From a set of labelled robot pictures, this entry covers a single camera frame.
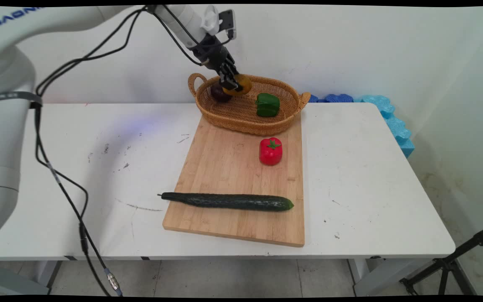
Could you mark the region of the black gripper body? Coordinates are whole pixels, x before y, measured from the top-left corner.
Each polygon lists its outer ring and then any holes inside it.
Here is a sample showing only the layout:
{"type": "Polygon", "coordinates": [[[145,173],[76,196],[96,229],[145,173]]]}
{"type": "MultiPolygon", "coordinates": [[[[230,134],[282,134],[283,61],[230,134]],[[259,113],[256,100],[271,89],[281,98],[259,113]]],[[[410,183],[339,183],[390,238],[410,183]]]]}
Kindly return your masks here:
{"type": "Polygon", "coordinates": [[[190,47],[189,50],[199,60],[199,65],[214,70],[219,75],[234,76],[235,61],[226,48],[230,41],[230,37],[221,42],[216,36],[205,36],[198,45],[190,47]]]}

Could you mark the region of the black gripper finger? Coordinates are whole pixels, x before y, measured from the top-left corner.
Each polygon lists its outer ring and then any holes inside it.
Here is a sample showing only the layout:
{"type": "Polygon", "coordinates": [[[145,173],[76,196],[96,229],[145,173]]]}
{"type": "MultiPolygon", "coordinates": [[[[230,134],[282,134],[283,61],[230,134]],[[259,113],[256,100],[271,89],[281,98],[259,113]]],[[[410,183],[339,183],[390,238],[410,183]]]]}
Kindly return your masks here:
{"type": "Polygon", "coordinates": [[[237,71],[234,63],[227,63],[227,90],[228,91],[235,91],[235,92],[241,92],[244,88],[243,84],[240,83],[240,81],[237,79],[237,75],[239,75],[239,72],[237,71]]]}
{"type": "Polygon", "coordinates": [[[230,69],[220,69],[218,71],[220,77],[220,85],[225,89],[234,89],[234,74],[230,69]]]}

